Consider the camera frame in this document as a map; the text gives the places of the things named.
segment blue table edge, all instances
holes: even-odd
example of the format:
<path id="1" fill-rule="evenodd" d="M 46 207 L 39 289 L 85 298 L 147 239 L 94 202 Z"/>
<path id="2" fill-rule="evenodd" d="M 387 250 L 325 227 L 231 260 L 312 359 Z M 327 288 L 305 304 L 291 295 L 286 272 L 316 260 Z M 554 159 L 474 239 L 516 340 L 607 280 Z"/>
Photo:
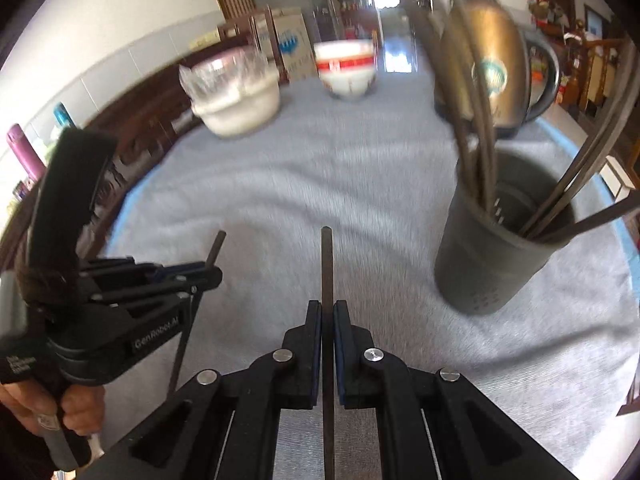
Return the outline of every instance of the blue table edge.
<path id="1" fill-rule="evenodd" d="M 562 148 L 571 158 L 578 153 L 578 146 L 576 146 L 569 138 L 562 133 L 561 130 L 551 125 L 546 119 L 537 118 L 536 122 L 542 127 L 542 130 L 549 136 L 549 138 L 555 142 L 560 148 Z M 154 173 L 158 170 L 158 167 L 153 168 L 149 173 L 127 194 L 122 204 L 120 214 L 116 218 L 111 229 L 111 236 L 104 248 L 105 253 L 111 253 L 115 240 L 119 237 L 126 222 L 127 217 L 131 213 L 133 205 L 136 203 L 138 196 L 145 189 Z M 600 195 L 606 205 L 613 204 L 613 197 L 604 183 L 602 177 L 596 174 L 593 177 Z M 640 256 L 638 255 L 638 248 L 631 239 L 629 231 L 626 229 L 625 223 L 622 219 L 617 219 L 613 222 L 614 228 L 618 234 L 618 238 L 622 243 L 622 248 L 625 251 L 626 262 L 629 266 L 631 273 L 631 283 L 636 300 L 640 301 Z"/>
<path id="2" fill-rule="evenodd" d="M 542 127 L 542 130 L 555 142 L 560 148 L 562 148 L 571 158 L 578 153 L 578 146 L 570 140 L 561 130 L 553 126 L 549 121 L 544 118 L 537 118 L 536 122 Z M 604 180 L 599 173 L 594 175 L 593 179 L 596 183 L 596 187 L 600 192 L 603 202 L 606 206 L 613 204 L 614 198 L 604 183 Z M 638 255 L 638 248 L 631 238 L 628 229 L 625 226 L 622 218 L 618 218 L 613 222 L 613 227 L 618 234 L 618 238 L 622 243 L 622 248 L 625 251 L 626 262 L 629 266 L 631 273 L 631 284 L 634 295 L 637 301 L 640 301 L 640 256 Z"/>

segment plastic container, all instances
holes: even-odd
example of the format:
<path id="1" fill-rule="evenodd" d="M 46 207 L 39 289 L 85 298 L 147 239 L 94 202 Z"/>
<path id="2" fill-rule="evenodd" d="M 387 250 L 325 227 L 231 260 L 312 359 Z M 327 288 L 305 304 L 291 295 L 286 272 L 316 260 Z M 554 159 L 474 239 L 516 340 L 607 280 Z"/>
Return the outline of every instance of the plastic container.
<path id="1" fill-rule="evenodd" d="M 65 105 L 58 103 L 53 108 L 53 116 L 56 118 L 56 122 L 60 128 L 75 128 L 76 125 L 71 119 L 69 112 L 66 111 Z"/>
<path id="2" fill-rule="evenodd" d="M 193 69 L 180 67 L 191 110 L 220 137 L 255 130 L 280 107 L 280 74 L 255 47 L 234 48 Z"/>
<path id="3" fill-rule="evenodd" d="M 34 182 L 39 181 L 47 169 L 24 134 L 20 124 L 14 124 L 6 134 L 6 142 L 14 155 Z"/>
<path id="4" fill-rule="evenodd" d="M 539 244 L 516 234 L 549 196 L 556 179 L 516 153 L 498 151 L 497 157 L 496 218 L 471 200 L 459 179 L 436 256 L 440 294 L 466 314 L 496 312 L 566 245 Z M 567 206 L 545 232 L 574 221 L 573 208 Z"/>

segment pink bottle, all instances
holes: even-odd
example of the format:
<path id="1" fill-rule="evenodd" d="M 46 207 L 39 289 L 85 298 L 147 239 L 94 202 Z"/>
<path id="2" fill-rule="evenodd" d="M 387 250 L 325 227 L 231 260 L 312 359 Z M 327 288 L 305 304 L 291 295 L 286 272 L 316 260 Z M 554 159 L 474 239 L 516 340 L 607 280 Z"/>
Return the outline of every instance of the pink bottle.
<path id="1" fill-rule="evenodd" d="M 45 165 L 33 149 L 20 124 L 14 124 L 6 134 L 6 142 L 18 158 L 30 179 L 37 182 L 44 174 Z"/>

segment electric kettle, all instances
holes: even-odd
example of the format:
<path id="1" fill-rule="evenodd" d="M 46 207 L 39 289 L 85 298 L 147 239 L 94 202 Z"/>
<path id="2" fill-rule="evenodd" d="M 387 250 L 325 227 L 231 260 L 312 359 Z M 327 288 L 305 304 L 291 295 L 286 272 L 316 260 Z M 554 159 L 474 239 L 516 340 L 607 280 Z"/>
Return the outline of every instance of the electric kettle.
<path id="1" fill-rule="evenodd" d="M 551 106 L 558 92 L 560 66 L 558 56 L 546 39 L 534 30 L 522 30 L 498 0 L 464 0 L 470 26 L 480 51 L 482 70 L 487 82 L 495 133 L 498 138 L 514 135 L 523 123 L 533 120 Z M 457 13 L 450 15 L 441 38 L 444 52 L 452 52 L 449 46 L 462 37 L 462 27 Z M 530 47 L 535 46 L 548 59 L 546 85 L 540 98 L 529 106 L 531 96 Z M 471 52 L 465 49 L 472 76 L 477 70 Z M 447 72 L 454 80 L 462 117 L 472 121 L 473 111 L 462 72 L 451 56 L 446 59 Z M 442 91 L 436 85 L 434 106 L 437 113 L 447 118 Z"/>

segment white tablecloth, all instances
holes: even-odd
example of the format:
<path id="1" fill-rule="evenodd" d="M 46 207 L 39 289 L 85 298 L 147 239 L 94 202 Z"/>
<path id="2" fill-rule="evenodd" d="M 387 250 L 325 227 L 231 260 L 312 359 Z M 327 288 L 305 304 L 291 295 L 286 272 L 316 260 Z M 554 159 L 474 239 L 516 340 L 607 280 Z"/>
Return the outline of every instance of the white tablecloth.
<path id="1" fill-rule="evenodd" d="M 455 186 L 448 125 L 428 76 L 386 75 L 360 102 L 306 80 L 282 88 L 261 131 L 221 140 L 199 127 L 135 190 L 108 250 L 139 261 L 202 260 L 218 229 L 222 286 L 207 293 L 180 382 L 231 372 L 279 348 L 320 296 L 320 228 L 334 229 L 335 297 L 376 344 L 412 367 L 460 370 L 571 468 L 614 416 L 640 345 L 638 304 L 611 226 L 576 238 L 502 310 L 458 313 L 433 262 Z M 502 146 L 557 176 L 568 157 L 528 124 Z M 600 208 L 594 183 L 579 217 Z M 164 399 L 177 339 L 108 386 L 108 446 Z M 337 477 L 375 478 L 372 413 L 337 411 Z M 321 412 L 283 413 L 275 478 L 322 478 Z"/>

